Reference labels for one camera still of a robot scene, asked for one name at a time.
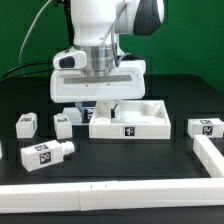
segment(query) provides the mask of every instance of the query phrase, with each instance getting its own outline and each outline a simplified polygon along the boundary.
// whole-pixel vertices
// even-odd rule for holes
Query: small white block
[[[22,114],[16,123],[17,138],[32,138],[37,130],[37,115]]]
[[[189,119],[188,134],[191,138],[195,135],[206,135],[208,138],[222,138],[224,122],[219,118],[212,119]]]
[[[64,114],[55,115],[54,127],[57,139],[72,138],[72,123],[69,116]]]
[[[0,141],[0,159],[2,158],[2,145],[1,145],[1,141]]]

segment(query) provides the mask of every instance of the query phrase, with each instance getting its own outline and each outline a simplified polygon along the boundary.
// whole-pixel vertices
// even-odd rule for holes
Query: white box
[[[54,127],[57,139],[72,138],[72,123],[69,116],[64,114],[55,115]]]
[[[37,115],[22,114],[16,123],[17,138],[32,138],[37,130]]]
[[[170,139],[170,133],[163,101],[97,102],[89,124],[90,138]]]
[[[195,135],[206,135],[208,138],[222,138],[224,123],[219,118],[189,119],[188,134],[191,138]]]

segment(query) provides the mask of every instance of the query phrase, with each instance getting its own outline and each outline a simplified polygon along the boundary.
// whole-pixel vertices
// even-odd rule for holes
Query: white cylinder
[[[111,27],[116,19],[115,0],[71,0],[74,44],[101,46],[111,44]]]

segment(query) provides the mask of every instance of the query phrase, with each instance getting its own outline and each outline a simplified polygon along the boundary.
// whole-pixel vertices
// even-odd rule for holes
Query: white wall segment
[[[224,179],[0,187],[0,213],[224,205]]]
[[[195,135],[193,150],[211,177],[224,177],[224,158],[206,135]]]

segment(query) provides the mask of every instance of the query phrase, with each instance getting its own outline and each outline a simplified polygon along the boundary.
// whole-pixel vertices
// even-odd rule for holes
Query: white object
[[[50,141],[21,149],[22,164],[27,171],[40,169],[64,161],[64,155],[75,151],[72,142]]]
[[[83,76],[80,70],[55,70],[51,77],[51,98],[56,103],[138,99],[145,94],[143,60],[121,62],[109,76]]]
[[[74,44],[99,46],[111,44],[111,27],[116,19],[115,1],[71,1],[75,29]]]
[[[224,158],[206,135],[195,135],[193,150],[211,177],[224,177]]]
[[[54,116],[54,127],[57,139],[72,138],[72,123],[69,116],[57,114]]]
[[[17,138],[32,138],[37,130],[37,115],[22,114],[16,123]]]
[[[66,51],[62,51],[55,55],[53,65],[55,69],[68,69],[60,65],[60,61],[67,59],[74,60],[74,66],[69,69],[83,69],[87,65],[86,53],[84,51],[78,51],[75,48],[70,48]]]
[[[133,34],[136,13],[140,0],[115,0],[115,1],[117,12],[119,12],[123,7],[123,5],[127,3],[127,10],[125,10],[121,15],[116,27],[116,32]],[[157,0],[157,6],[158,6],[159,19],[160,22],[162,23],[165,14],[163,0]]]
[[[224,179],[0,186],[0,213],[224,205]]]
[[[165,104],[156,100],[97,102],[89,124],[90,138],[170,139],[170,133]]]
[[[2,145],[1,145],[1,141],[0,141],[0,159],[2,158]]]
[[[209,138],[222,138],[224,122],[219,118],[189,119],[188,134],[191,138],[195,135],[206,135]]]

